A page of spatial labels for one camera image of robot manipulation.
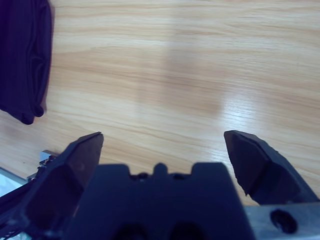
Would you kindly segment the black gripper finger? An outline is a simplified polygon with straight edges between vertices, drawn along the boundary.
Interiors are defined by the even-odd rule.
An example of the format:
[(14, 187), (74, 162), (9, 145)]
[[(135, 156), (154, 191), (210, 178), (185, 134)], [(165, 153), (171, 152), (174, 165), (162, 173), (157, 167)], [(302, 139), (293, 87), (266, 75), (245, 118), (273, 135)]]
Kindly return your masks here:
[(80, 137), (45, 168), (14, 214), (19, 228), (31, 237), (61, 237), (99, 164), (104, 136)]
[(319, 202), (290, 162), (266, 141), (238, 130), (225, 131), (224, 139), (238, 184), (258, 204)]

